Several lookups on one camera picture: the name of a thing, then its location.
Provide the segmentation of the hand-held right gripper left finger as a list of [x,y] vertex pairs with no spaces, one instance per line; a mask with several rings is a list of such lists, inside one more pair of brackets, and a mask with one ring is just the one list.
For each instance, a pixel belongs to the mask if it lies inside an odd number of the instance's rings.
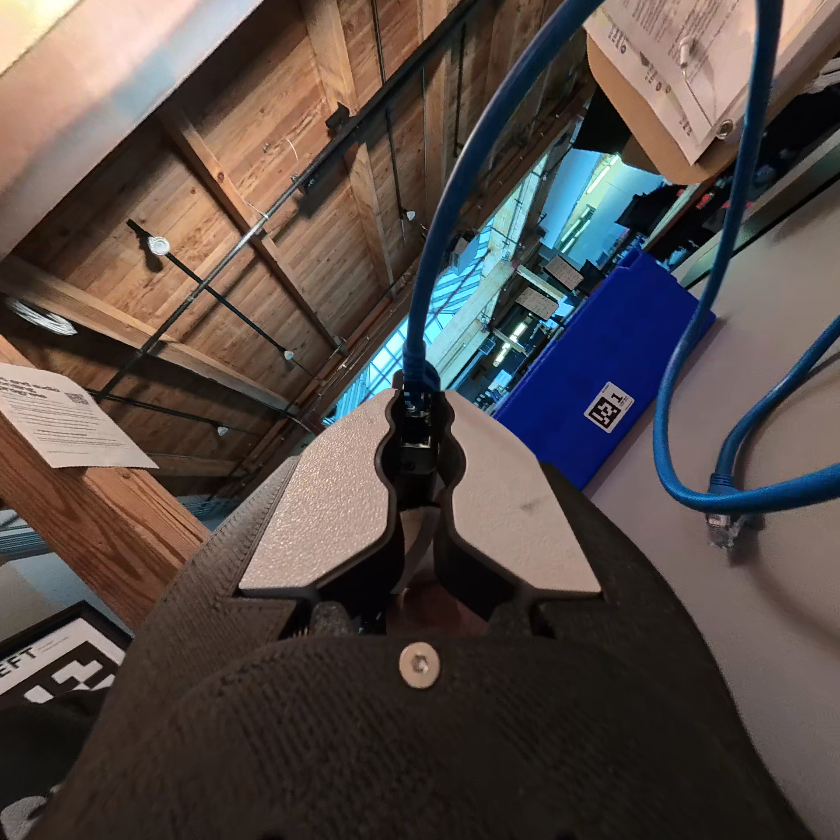
[[241,595],[337,602],[351,616],[383,608],[405,566],[395,487],[400,396],[385,389],[303,452],[240,579]]

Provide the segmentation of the wooden post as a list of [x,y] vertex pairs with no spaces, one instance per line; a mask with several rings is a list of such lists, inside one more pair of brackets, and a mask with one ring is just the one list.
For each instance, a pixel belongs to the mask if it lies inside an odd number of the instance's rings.
[[2,416],[3,502],[132,631],[210,531],[143,469],[54,468]]

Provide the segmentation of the grey desk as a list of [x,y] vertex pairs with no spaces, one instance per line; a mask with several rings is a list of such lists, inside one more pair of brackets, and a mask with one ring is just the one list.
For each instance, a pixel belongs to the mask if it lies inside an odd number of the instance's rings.
[[[838,315],[838,235],[835,182],[732,260],[670,411],[675,471],[690,489],[707,490],[729,430]],[[838,838],[838,500],[770,514],[722,551],[703,515],[660,485],[652,422],[648,409],[586,493],[693,616],[803,821]]]

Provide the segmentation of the blue storage bin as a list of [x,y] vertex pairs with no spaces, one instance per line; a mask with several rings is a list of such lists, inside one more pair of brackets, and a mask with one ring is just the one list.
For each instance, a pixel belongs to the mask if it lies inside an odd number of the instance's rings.
[[495,412],[583,490],[655,401],[699,300],[633,248]]

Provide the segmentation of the white round ceiling vent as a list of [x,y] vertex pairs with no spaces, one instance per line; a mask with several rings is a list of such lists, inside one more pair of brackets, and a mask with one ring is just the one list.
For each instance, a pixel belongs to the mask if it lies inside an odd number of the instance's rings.
[[49,333],[63,337],[78,334],[77,328],[68,319],[42,308],[37,308],[35,305],[30,305],[15,297],[6,297],[5,306],[20,319]]

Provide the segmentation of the black printed garment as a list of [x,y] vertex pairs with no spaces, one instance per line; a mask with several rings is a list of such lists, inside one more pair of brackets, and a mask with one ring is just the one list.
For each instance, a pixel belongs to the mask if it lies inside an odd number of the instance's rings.
[[72,690],[1,712],[1,838],[26,838],[63,785],[109,688]]

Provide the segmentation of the black network splitter box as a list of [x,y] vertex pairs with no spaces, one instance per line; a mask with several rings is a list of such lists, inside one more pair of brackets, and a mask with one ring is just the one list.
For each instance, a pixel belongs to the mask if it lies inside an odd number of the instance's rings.
[[434,401],[428,392],[402,390],[392,409],[401,474],[431,476],[436,470],[438,443]]

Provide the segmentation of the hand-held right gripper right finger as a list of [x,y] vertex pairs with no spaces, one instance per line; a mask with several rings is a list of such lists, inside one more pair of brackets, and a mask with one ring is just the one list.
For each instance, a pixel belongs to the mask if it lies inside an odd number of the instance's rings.
[[508,603],[589,600],[602,586],[540,462],[510,430],[442,392],[437,473],[443,483],[434,572],[483,620]]

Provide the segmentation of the white paper notice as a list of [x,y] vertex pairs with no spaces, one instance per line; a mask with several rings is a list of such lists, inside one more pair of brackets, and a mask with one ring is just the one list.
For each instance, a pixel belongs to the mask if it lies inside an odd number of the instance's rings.
[[68,377],[1,363],[1,411],[51,468],[158,469]]

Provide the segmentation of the black framed marker sign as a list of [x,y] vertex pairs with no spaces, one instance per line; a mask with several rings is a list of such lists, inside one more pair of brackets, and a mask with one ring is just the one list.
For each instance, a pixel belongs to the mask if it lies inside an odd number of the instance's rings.
[[132,641],[86,602],[26,628],[1,644],[1,709],[109,688]]

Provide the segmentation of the person's right hand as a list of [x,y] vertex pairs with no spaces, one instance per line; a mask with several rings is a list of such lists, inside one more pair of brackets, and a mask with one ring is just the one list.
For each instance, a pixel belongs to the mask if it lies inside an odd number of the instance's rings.
[[395,597],[385,631],[396,637],[480,637],[488,623],[435,581],[410,585]]

